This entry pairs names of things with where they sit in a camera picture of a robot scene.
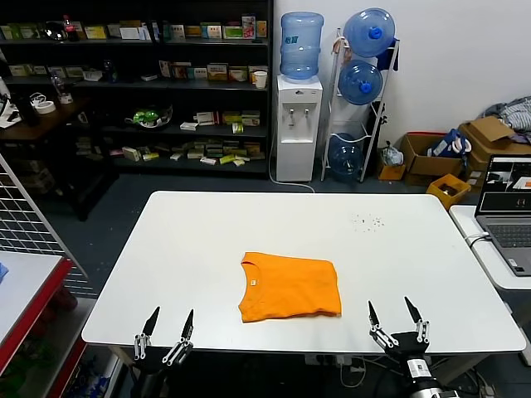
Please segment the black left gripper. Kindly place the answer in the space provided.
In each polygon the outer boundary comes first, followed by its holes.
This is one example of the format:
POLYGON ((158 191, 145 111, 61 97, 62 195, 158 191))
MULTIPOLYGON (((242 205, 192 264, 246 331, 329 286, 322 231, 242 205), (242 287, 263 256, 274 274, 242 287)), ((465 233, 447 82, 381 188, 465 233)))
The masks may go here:
POLYGON ((147 347, 151 345, 151 336, 158 320, 160 307, 157 307, 146 320, 142 332, 134 336, 134 358, 132 369, 136 384, 145 384, 151 376, 159 378, 170 371, 178 369, 193 349, 190 340, 193 331, 194 310, 191 309, 184 323, 180 339, 165 356, 150 354, 146 356, 147 347))

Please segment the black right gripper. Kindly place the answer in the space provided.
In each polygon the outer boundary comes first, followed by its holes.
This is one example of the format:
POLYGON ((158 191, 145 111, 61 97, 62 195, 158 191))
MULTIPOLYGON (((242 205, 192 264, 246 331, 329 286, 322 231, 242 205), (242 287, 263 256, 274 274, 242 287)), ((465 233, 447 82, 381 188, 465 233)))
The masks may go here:
POLYGON ((408 380, 432 378, 425 359, 425 353, 430 342, 430 322, 421 316, 418 308, 408 297, 405 297, 404 300, 416 326, 416 331, 388 334, 382 329, 372 302, 368 301, 369 336, 390 358, 398 362, 408 380))

